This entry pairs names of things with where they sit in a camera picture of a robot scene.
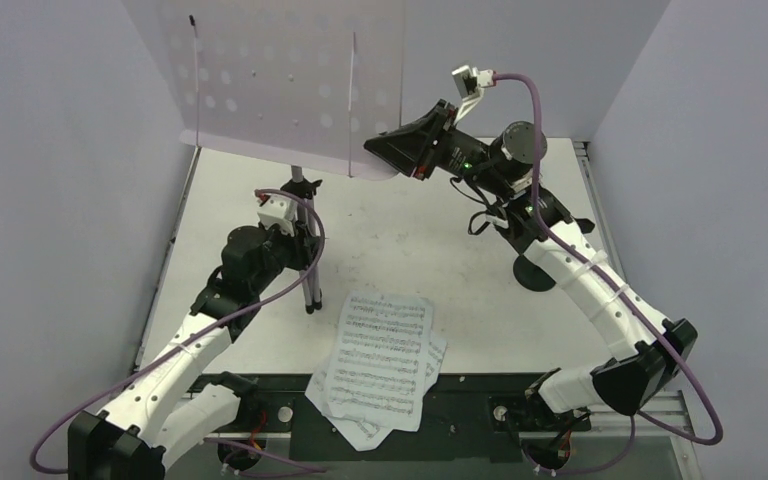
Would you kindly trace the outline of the lilac perforated music stand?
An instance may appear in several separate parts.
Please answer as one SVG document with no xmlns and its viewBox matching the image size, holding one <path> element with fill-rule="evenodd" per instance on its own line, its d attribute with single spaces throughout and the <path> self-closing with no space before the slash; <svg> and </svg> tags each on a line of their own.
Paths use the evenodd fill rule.
<svg viewBox="0 0 768 480">
<path fill-rule="evenodd" d="M 163 1 L 167 78 L 192 146 L 364 180 L 402 117 L 402 1 Z"/>
</svg>

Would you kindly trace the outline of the black microphone desk stand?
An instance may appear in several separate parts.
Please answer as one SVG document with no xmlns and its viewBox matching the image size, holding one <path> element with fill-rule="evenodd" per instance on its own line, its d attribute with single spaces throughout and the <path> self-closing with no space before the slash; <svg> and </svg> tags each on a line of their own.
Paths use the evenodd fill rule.
<svg viewBox="0 0 768 480">
<path fill-rule="evenodd" d="M 555 287 L 556 282 L 540 267 L 525 256 L 518 256 L 513 263 L 512 272 L 515 280 L 532 292 L 547 292 Z"/>
</svg>

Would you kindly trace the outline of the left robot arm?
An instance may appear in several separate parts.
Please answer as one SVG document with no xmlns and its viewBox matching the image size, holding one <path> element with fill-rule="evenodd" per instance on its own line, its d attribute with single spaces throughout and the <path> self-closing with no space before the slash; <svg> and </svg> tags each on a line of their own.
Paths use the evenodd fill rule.
<svg viewBox="0 0 768 480">
<path fill-rule="evenodd" d="M 259 222 L 233 230 L 209 277 L 167 345 L 116 386 L 95 412 L 81 409 L 68 427 L 71 479 L 162 479 L 192 447 L 228 425 L 242 431 L 265 418 L 257 384 L 231 372 L 209 378 L 183 399 L 276 295 L 263 292 L 286 270 L 308 277 L 324 251 L 323 223 L 312 203 L 279 190 L 257 194 Z"/>
</svg>

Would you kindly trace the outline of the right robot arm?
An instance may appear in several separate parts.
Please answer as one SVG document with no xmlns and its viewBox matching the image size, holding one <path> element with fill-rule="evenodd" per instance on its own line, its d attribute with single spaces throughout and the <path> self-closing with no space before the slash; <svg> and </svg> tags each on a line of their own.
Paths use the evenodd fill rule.
<svg viewBox="0 0 768 480">
<path fill-rule="evenodd" d="M 455 107 L 440 100 L 425 115 L 380 133 L 364 149 L 406 176 L 425 180 L 441 169 L 481 196 L 485 223 L 519 254 L 527 287 L 560 288 L 580 309 L 610 353 L 601 365 L 545 375 L 525 402 L 528 421 L 548 429 L 566 412 L 602 404 L 636 414 L 678 373 L 698 332 L 672 321 L 610 268 L 586 238 L 591 222 L 570 211 L 533 178 L 548 149 L 532 123 L 511 123 L 491 143 L 460 131 Z"/>
</svg>

